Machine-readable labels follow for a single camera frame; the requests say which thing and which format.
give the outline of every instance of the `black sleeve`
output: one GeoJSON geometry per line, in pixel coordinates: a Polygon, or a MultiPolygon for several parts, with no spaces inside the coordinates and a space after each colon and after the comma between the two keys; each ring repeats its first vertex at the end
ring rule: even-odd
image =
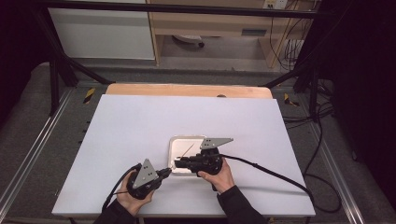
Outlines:
{"type": "Polygon", "coordinates": [[[219,204],[229,224],[263,224],[267,220],[257,212],[237,186],[218,195],[219,204]]]}
{"type": "Polygon", "coordinates": [[[93,224],[133,224],[134,216],[132,216],[117,201],[114,202],[93,222],[93,224]]]}

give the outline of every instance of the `white cabinet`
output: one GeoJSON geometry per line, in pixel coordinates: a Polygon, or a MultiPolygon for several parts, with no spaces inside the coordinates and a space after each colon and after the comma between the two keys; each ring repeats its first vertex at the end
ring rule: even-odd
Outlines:
{"type": "Polygon", "coordinates": [[[65,53],[72,58],[154,60],[147,12],[50,8],[49,13],[65,53]]]}

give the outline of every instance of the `human hand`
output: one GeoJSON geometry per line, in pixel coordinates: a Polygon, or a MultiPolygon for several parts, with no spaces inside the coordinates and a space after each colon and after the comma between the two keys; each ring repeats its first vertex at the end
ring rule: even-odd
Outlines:
{"type": "Polygon", "coordinates": [[[207,182],[213,184],[219,193],[223,193],[235,185],[230,166],[224,158],[222,158],[222,161],[221,170],[216,175],[210,175],[204,171],[198,172],[198,175],[207,182]]]}
{"type": "Polygon", "coordinates": [[[128,189],[126,188],[126,185],[128,183],[128,179],[131,176],[133,172],[136,172],[136,170],[132,170],[127,176],[125,176],[122,180],[121,187],[119,190],[117,190],[117,201],[132,215],[136,216],[136,214],[139,212],[140,208],[145,205],[146,203],[151,202],[152,195],[154,194],[154,190],[146,196],[145,199],[143,200],[138,200],[134,197],[132,197],[131,194],[128,193],[128,189]]]}

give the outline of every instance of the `white table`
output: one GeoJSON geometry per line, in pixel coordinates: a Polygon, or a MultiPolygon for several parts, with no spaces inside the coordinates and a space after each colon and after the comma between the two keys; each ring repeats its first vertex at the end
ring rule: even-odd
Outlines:
{"type": "MultiPolygon", "coordinates": [[[[276,100],[189,96],[103,95],[53,208],[54,215],[96,217],[131,166],[150,159],[165,168],[175,135],[231,137],[221,153],[241,157],[304,185],[276,100]]],[[[297,187],[240,161],[228,160],[236,185],[261,214],[312,217],[297,187]]],[[[216,192],[196,176],[170,175],[141,217],[223,217],[216,192]]]]}

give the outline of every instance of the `white plate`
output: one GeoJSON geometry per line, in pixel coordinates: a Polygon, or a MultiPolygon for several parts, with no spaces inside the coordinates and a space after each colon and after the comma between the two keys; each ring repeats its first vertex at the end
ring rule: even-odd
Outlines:
{"type": "Polygon", "coordinates": [[[168,167],[172,168],[173,174],[195,175],[187,168],[176,168],[175,158],[190,157],[200,153],[200,146],[205,138],[204,135],[177,135],[171,138],[169,141],[168,167]]]}

